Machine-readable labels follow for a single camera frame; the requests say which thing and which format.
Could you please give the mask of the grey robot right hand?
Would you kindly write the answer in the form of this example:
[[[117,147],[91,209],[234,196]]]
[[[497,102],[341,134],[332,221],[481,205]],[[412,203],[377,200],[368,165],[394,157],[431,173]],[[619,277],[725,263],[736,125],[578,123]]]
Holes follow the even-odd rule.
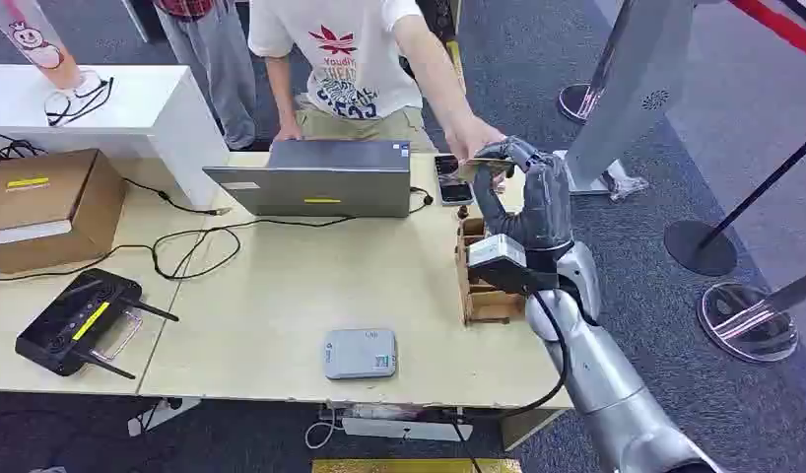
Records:
[[[572,242],[564,159],[509,136],[482,149],[468,164],[475,169],[473,192],[491,231],[505,234],[529,250],[552,250]],[[515,214],[506,211],[494,187],[494,178],[512,169],[524,173],[523,204]]]

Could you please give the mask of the person's left hand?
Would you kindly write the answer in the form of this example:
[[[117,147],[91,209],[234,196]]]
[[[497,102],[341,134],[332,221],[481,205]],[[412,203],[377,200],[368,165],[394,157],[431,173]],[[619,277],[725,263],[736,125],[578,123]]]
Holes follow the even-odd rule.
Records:
[[[466,163],[487,146],[500,142],[505,135],[475,114],[455,120],[444,129],[451,153],[460,163]]]

